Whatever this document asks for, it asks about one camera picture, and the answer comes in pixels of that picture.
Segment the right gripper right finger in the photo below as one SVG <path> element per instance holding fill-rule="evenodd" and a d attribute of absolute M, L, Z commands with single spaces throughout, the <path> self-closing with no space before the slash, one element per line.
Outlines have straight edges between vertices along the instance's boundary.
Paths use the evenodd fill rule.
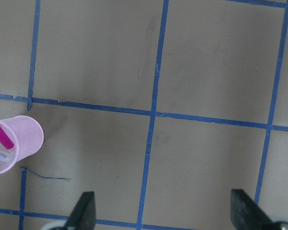
<path fill-rule="evenodd" d="M 236 230 L 277 230 L 273 222 L 242 189 L 230 194 L 230 220 Z"/>

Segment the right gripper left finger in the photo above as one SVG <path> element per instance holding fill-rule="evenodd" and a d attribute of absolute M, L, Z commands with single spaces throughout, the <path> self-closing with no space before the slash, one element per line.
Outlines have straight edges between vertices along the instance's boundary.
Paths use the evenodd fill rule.
<path fill-rule="evenodd" d="M 95 193 L 83 192 L 63 230 L 93 230 L 96 225 Z"/>

